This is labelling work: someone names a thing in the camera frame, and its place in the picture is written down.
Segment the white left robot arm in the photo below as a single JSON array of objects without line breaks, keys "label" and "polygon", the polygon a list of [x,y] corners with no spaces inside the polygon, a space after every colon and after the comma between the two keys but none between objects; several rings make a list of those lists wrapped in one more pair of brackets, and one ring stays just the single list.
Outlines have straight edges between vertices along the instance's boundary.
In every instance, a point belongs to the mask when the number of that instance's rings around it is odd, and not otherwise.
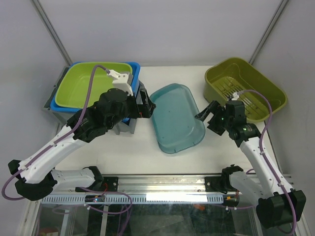
[{"label": "white left robot arm", "polygon": [[40,200],[56,191],[99,191],[104,178],[96,166],[80,170],[59,171],[56,166],[77,149],[106,134],[125,118],[150,118],[156,105],[146,89],[140,90],[142,102],[133,95],[112,88],[103,93],[92,106],[78,111],[60,132],[37,153],[8,167],[17,178],[15,188],[20,199]]}]

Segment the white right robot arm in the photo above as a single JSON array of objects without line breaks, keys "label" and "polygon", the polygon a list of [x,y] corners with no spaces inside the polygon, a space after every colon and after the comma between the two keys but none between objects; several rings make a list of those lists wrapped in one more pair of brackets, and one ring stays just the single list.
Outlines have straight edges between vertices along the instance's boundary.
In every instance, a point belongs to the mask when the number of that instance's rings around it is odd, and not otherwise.
[{"label": "white right robot arm", "polygon": [[306,203],[301,190],[295,190],[275,166],[263,144],[263,135],[257,126],[247,121],[245,105],[242,101],[229,100],[225,106],[212,101],[195,118],[208,121],[208,129],[218,135],[229,134],[236,146],[251,163],[259,183],[250,179],[244,170],[235,165],[222,169],[221,176],[210,186],[216,191],[240,191],[255,208],[262,226],[266,229],[291,224],[295,232]]}]

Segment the teal transparent plastic tub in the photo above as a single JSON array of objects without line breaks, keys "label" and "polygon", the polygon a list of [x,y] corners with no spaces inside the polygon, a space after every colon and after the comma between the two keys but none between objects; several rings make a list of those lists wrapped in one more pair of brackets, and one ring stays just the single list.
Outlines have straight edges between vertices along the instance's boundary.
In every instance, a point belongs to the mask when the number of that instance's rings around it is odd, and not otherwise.
[{"label": "teal transparent plastic tub", "polygon": [[169,84],[155,91],[150,100],[156,105],[151,116],[159,148],[174,154],[198,145],[205,136],[203,122],[190,89],[182,84]]}]

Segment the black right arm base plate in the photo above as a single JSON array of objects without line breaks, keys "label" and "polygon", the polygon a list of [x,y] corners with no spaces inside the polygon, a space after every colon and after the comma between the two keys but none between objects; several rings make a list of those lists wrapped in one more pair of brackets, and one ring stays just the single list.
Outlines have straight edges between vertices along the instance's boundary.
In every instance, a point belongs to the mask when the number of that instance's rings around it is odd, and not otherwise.
[{"label": "black right arm base plate", "polygon": [[204,177],[206,192],[220,192],[227,194],[228,192],[237,192],[237,189],[232,187],[229,178],[222,176],[207,176]]}]

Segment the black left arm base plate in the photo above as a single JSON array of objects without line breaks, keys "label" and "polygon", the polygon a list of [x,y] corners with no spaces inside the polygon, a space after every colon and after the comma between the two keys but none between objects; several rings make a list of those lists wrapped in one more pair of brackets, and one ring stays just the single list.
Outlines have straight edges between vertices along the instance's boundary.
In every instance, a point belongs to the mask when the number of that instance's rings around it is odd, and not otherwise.
[{"label": "black left arm base plate", "polygon": [[102,180],[96,180],[91,186],[85,187],[92,191],[100,192],[117,192],[119,185],[119,178],[114,176],[103,176]]}]

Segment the olive green slotted container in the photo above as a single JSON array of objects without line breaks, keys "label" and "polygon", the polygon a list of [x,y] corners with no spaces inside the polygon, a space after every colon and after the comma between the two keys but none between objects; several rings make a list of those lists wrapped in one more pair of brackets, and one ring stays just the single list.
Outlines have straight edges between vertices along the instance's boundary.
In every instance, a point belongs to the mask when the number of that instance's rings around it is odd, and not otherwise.
[{"label": "olive green slotted container", "polygon": [[[235,92],[256,90],[270,103],[275,113],[287,104],[287,95],[257,69],[241,58],[228,58],[205,72],[203,96],[208,102],[213,100],[224,105]],[[269,117],[265,100],[256,93],[246,92],[239,100],[245,104],[245,114],[249,122],[263,122]]]}]

